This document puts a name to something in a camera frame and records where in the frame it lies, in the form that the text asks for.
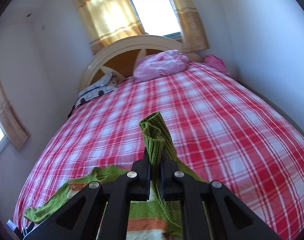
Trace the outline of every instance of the curtain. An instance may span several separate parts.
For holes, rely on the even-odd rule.
[[[0,124],[7,134],[10,142],[18,150],[30,137],[30,133],[24,127],[8,101],[0,80]]]
[[[117,40],[145,34],[129,0],[76,0],[76,3],[94,54]]]
[[[172,0],[176,9],[185,52],[210,49],[199,12],[192,0]]]

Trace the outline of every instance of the patterned pillow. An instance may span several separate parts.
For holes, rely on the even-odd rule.
[[[108,92],[116,90],[116,86],[117,76],[113,72],[105,74],[94,84],[85,88],[78,94],[74,108],[83,105],[84,103],[92,100],[93,98],[100,97]]]

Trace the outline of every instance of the pink cloth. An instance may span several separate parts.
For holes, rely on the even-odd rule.
[[[209,54],[205,56],[204,64],[216,69],[217,71],[226,73],[227,72],[227,66],[223,62],[222,59],[219,57],[216,57],[213,54]]]
[[[137,60],[133,72],[136,83],[181,72],[187,68],[189,59],[178,50],[168,50]]]

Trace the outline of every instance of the cream headboard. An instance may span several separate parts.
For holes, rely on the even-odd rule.
[[[113,71],[119,81],[132,76],[135,60],[161,51],[177,49],[183,52],[183,44],[170,38],[152,35],[132,36],[112,43],[97,53],[86,68],[79,83],[79,91]],[[185,53],[190,60],[200,62],[195,53]]]

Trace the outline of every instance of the silver bolt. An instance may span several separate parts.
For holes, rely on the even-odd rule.
[[[90,185],[88,185],[90,188],[98,188],[100,183],[98,181],[92,181]]]
[[[216,180],[216,181],[212,182],[212,186],[216,187],[216,188],[220,188],[220,187],[222,187],[222,183]]]
[[[129,171],[129,172],[127,173],[127,176],[128,176],[129,178],[135,178],[135,177],[137,176],[137,173],[136,173],[135,171]]]
[[[184,176],[184,172],[182,171],[176,171],[174,172],[174,176],[177,177],[177,178],[181,178]]]

